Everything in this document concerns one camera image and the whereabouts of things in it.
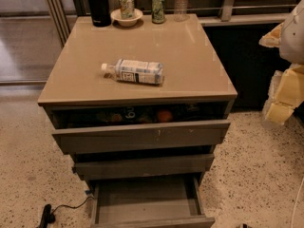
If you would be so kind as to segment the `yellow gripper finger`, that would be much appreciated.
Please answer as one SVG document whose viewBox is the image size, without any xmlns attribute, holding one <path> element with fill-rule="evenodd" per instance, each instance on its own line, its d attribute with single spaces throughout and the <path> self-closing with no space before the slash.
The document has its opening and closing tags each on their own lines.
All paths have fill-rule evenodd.
<svg viewBox="0 0 304 228">
<path fill-rule="evenodd" d="M 304 65 L 291 64 L 284 72 L 276 70 L 264 105 L 264 121 L 284 125 L 303 102 Z"/>
<path fill-rule="evenodd" d="M 270 32 L 263 35 L 258 43 L 266 48 L 278 48 L 280 46 L 282 27 L 283 24 L 277 25 Z"/>
</svg>

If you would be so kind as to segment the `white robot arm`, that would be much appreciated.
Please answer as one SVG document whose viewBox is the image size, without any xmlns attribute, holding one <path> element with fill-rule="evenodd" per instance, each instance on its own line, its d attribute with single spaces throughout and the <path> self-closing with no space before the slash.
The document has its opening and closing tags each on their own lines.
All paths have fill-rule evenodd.
<svg viewBox="0 0 304 228">
<path fill-rule="evenodd" d="M 304 0 L 284 22 L 262 36 L 259 44 L 278 48 L 280 57 L 291 63 L 284 72 L 275 71 L 262 109 L 262 122 L 267 127 L 284 125 L 304 102 Z"/>
</svg>

